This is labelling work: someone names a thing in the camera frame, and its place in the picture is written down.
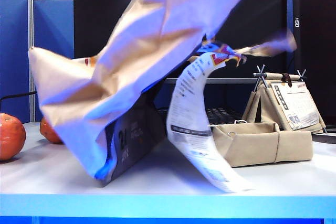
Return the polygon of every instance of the keyboard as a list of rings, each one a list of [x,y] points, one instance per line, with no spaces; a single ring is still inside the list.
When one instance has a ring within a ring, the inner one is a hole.
[[[243,116],[239,112],[228,108],[207,108],[205,111],[210,125],[234,123],[235,120],[241,120]],[[165,122],[168,108],[158,109],[158,113]]]

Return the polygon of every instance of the red tomato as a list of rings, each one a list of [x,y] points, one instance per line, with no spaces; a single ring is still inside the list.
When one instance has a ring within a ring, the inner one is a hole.
[[[25,140],[26,131],[22,122],[12,115],[0,113],[0,161],[18,154]]]
[[[50,126],[50,124],[44,117],[40,122],[40,133],[53,144],[63,143],[61,138],[57,135],[57,133],[54,131],[54,129]]]

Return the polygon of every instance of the blue cubicle partition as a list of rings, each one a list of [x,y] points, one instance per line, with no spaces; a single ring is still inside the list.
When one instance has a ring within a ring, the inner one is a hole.
[[[0,98],[29,92],[28,0],[0,0]],[[1,112],[29,122],[29,97],[6,99]]]
[[[74,0],[34,0],[34,45],[74,58]],[[42,118],[36,96],[36,121]]]

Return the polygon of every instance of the flying paper bag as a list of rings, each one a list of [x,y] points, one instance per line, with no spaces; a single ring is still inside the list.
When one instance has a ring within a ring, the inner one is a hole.
[[[29,50],[39,106],[91,176],[108,162],[104,128],[185,60],[204,35],[215,35],[238,2],[132,0],[91,67]]]

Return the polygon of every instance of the beige fabric basket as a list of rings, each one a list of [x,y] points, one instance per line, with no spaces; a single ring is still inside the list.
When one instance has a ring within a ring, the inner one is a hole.
[[[282,74],[278,73],[265,73],[267,75],[266,82],[268,88],[265,87],[261,81],[258,85],[257,91],[252,92],[242,119],[248,123],[253,122],[275,122],[279,125],[280,129],[291,131],[285,114],[283,113],[280,104],[272,90],[272,83],[281,81]],[[300,76],[289,75],[292,81],[299,81]],[[319,113],[319,123],[305,127],[296,131],[310,131],[312,134],[322,133],[325,128],[325,123]]]
[[[280,131],[277,123],[242,123],[215,126],[219,153],[232,167],[281,161],[304,161],[313,156],[308,131]]]

